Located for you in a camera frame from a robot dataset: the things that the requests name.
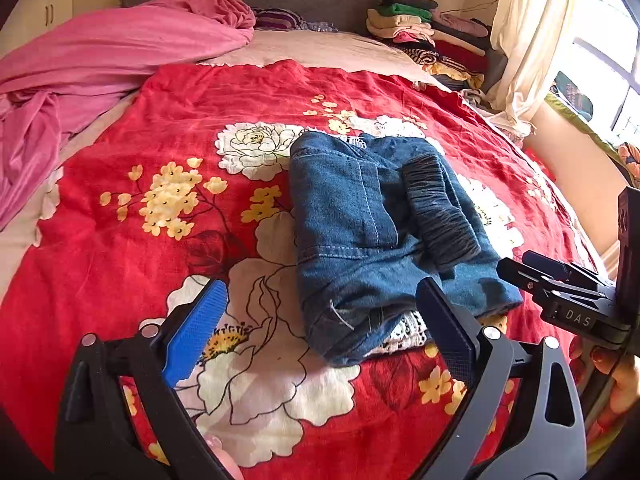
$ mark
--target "red folded cloth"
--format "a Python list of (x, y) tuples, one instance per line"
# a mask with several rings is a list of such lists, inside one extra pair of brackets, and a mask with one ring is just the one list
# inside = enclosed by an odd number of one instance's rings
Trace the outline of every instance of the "red folded cloth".
[(470, 72), (484, 73), (486, 71), (486, 56), (478, 56), (478, 54), (469, 52), (466, 48), (446, 41), (436, 41), (435, 43), (436, 49), (440, 54), (466, 66)]

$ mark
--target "cream curtain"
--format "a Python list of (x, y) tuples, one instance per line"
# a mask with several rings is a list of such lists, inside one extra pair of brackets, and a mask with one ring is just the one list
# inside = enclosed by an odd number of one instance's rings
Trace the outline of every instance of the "cream curtain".
[(530, 133), (533, 114), (557, 69), (556, 52), (573, 41), (570, 21), (577, 0), (499, 0), (491, 43), (509, 58), (502, 79), (488, 92), (492, 108), (503, 110), (492, 123)]

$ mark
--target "folded denim garment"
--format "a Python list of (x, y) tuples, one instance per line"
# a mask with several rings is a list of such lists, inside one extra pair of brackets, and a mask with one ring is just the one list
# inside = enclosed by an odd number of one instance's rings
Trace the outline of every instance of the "folded denim garment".
[(415, 137), (357, 139), (306, 132), (290, 149), (309, 345), (333, 365), (362, 361), (415, 310), (426, 276), (476, 317), (518, 306), (520, 292), (498, 278), (498, 254), (437, 150)]

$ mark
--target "pink blanket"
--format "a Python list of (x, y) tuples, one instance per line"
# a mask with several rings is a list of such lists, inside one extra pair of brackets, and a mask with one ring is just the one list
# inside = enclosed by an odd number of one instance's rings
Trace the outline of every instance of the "pink blanket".
[(254, 24), (241, 0), (153, 0), (78, 16), (0, 59), (0, 230), (71, 135), (159, 66), (245, 46)]

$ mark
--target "floral bedsheet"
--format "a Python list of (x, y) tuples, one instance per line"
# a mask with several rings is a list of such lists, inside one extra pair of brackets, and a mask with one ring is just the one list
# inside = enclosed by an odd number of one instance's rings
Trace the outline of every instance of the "floral bedsheet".
[[(589, 263), (542, 174), (457, 94), (292, 60), (162, 67), (58, 171), (38, 246), (0, 308), (0, 396), (47, 465), (82, 335), (131, 336), (209, 279), (225, 281), (229, 304), (177, 390), (245, 478), (403, 479), (422, 461), (466, 387), (433, 344), (423, 346), (419, 316), (405, 316), (380, 355), (358, 366), (327, 367), (303, 338), (287, 167), (291, 143), (311, 128), (344, 139), (425, 137), (458, 174), (501, 256), (533, 249)], [(515, 339), (553, 334), (567, 348), (570, 338), (540, 320), (528, 295), (485, 322)], [(170, 460), (135, 384), (123, 380), (123, 391), (143, 449)], [(497, 448), (514, 395), (510, 381), (478, 460)]]

